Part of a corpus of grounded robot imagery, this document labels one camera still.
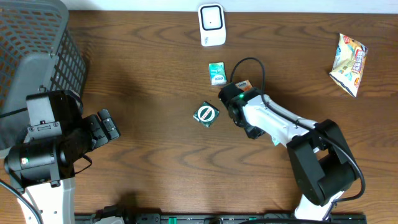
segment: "colorful packaging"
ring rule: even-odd
[[[335,62],[329,76],[345,91],[356,97],[361,83],[368,48],[340,34]]]
[[[240,88],[243,91],[248,91],[251,88],[253,88],[253,86],[250,84],[249,80],[243,81],[243,82],[239,82],[237,84],[235,84],[236,87]]]
[[[212,85],[226,84],[224,62],[209,64],[210,80]]]
[[[211,106],[209,103],[204,102],[200,106],[199,110],[195,112],[193,118],[199,121],[204,127],[209,128],[218,117],[218,109]]]

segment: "chip bag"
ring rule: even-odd
[[[361,83],[368,48],[340,34],[335,62],[329,76],[345,91],[356,97]]]

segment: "wood grain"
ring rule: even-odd
[[[90,153],[76,178],[76,212],[120,202],[163,212],[264,213],[300,200],[289,156],[269,136],[255,141],[228,118],[211,86],[208,64],[257,57],[266,92],[303,117],[332,119],[362,168],[367,189],[336,212],[364,212],[369,223],[398,220],[398,17],[379,14],[227,13],[227,41],[200,45],[192,12],[70,13],[69,27],[90,71],[85,115],[109,109],[122,136]],[[338,33],[369,48],[357,98],[329,77]],[[261,83],[245,62],[234,81]],[[206,129],[192,114],[203,101],[220,110]],[[76,169],[84,167],[78,161]],[[8,180],[4,170],[2,179]],[[345,196],[359,190],[356,182]],[[23,223],[16,199],[0,190],[1,223]]]

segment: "white plastic casing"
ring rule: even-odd
[[[225,43],[224,9],[220,4],[204,4],[198,9],[200,38],[204,47]]]

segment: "gray plastic basket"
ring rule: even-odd
[[[67,30],[59,0],[0,1],[0,114],[26,107],[27,95],[52,90],[83,93],[86,65]],[[15,144],[27,112],[0,119],[0,149]]]

